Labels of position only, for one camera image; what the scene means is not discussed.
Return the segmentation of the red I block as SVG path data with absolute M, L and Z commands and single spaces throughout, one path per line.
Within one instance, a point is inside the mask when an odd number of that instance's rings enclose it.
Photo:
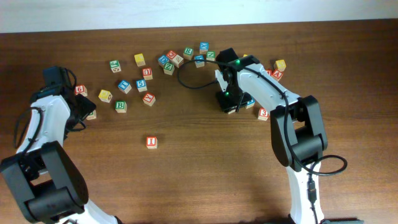
M 158 140 L 155 136 L 148 136 L 146 139 L 146 147 L 148 149 L 157 149 Z

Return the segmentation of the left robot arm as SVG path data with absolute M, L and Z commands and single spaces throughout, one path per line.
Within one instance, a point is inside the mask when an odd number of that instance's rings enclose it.
M 64 67 L 43 71 L 45 86 L 30 98 L 28 124 L 16 153 L 1 161 L 1 174 L 30 223 L 112 223 L 90 199 L 86 182 L 63 148 L 68 133 L 79 132 L 96 105 L 75 94 L 75 74 Z

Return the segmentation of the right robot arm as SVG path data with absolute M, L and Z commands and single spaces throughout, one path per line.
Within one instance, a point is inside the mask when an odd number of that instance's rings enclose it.
M 289 177 L 290 219 L 321 223 L 324 215 L 317 188 L 328 140 L 318 101 L 283 87 L 252 55 L 240 58 L 233 49 L 226 49 L 216 62 L 215 77 L 221 87 L 217 97 L 223 112 L 238 111 L 255 100 L 269 114 L 272 149 Z

